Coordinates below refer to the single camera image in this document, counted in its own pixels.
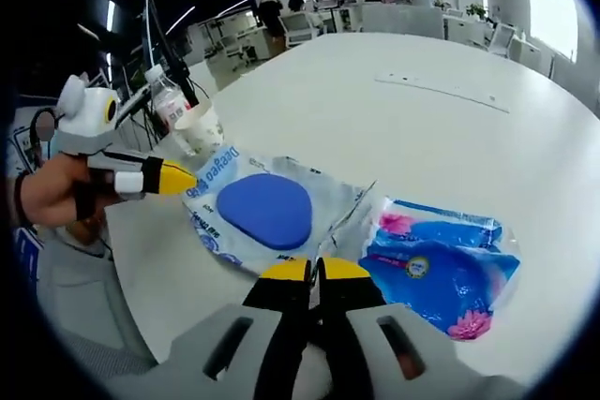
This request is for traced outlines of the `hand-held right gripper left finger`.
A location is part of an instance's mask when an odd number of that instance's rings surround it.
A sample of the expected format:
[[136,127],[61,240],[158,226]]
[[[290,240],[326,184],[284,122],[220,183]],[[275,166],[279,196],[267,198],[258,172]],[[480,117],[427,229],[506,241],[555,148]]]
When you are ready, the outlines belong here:
[[113,378],[113,399],[290,399],[308,338],[311,263],[293,259],[259,276],[173,340],[169,358],[143,375]]

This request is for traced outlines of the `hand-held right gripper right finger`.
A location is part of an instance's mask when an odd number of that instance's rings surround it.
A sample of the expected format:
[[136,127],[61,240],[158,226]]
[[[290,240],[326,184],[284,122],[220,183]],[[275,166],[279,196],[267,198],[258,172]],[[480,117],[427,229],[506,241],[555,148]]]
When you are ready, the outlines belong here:
[[518,399],[520,386],[463,363],[453,341],[369,273],[339,258],[317,263],[322,333],[336,399]]

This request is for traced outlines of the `person's left hand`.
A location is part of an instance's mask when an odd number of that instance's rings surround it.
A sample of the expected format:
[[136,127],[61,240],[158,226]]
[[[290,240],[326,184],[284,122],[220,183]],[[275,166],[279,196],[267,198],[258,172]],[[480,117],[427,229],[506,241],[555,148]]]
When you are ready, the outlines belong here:
[[91,185],[85,157],[57,154],[34,173],[7,180],[12,227],[62,227],[84,219],[78,214],[76,188]]

